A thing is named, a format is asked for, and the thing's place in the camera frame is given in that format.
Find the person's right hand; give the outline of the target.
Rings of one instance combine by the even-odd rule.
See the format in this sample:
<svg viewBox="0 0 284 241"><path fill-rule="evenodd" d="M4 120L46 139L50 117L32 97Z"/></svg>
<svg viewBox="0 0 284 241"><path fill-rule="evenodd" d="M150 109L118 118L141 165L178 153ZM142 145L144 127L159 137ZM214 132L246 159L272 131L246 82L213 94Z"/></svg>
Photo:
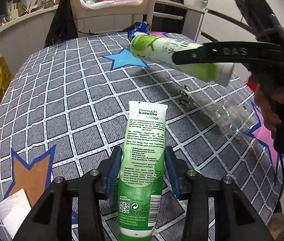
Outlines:
<svg viewBox="0 0 284 241"><path fill-rule="evenodd" d="M262 116L264 118L264 126L270 131L275 131L276 125L281 123L281 119L272 110L269 99L279 103L284 103L284 87L277 88L269 97L265 96L260 88L258 88L254 96L255 104L261 108Z"/></svg>

